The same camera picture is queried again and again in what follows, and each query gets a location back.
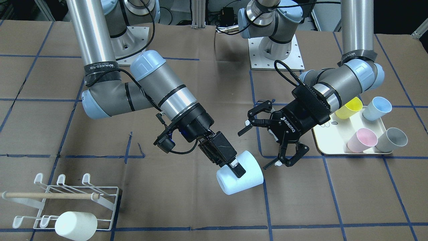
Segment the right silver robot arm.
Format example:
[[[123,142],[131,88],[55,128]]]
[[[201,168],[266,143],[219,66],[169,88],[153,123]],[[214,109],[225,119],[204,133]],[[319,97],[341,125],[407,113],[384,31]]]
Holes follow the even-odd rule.
[[[155,50],[136,57],[130,72],[119,67],[100,0],[68,0],[72,23],[84,62],[82,104],[92,119],[154,107],[165,130],[154,145],[173,153],[174,130],[194,142],[212,163],[227,166],[240,178],[246,173],[237,152],[223,133],[213,132],[214,120],[188,87]]]

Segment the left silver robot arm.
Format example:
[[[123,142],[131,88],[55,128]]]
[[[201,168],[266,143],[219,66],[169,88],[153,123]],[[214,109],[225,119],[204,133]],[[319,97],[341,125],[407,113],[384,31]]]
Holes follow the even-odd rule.
[[[297,31],[302,20],[302,5],[292,0],[251,0],[240,9],[239,31],[243,38],[260,38],[258,53],[271,60],[274,72],[291,86],[293,97],[280,110],[273,101],[258,100],[248,111],[248,126],[266,128],[279,145],[277,156],[263,169],[285,165],[291,167],[309,147],[301,136],[331,119],[353,98],[379,87],[384,81],[383,68],[376,64],[373,50],[373,1],[342,0],[339,2],[342,23],[342,52],[337,67],[328,53],[333,38],[322,33]]]

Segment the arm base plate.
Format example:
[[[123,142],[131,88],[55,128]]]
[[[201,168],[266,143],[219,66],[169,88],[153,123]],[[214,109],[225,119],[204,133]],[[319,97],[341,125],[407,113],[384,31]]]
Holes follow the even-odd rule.
[[[148,26],[128,26],[127,31],[116,38],[111,38],[112,47],[119,66],[129,67],[150,39]]]
[[[291,42],[279,44],[269,37],[248,39],[251,70],[274,70],[274,61],[280,60],[293,71],[304,70],[297,38],[294,35]]]

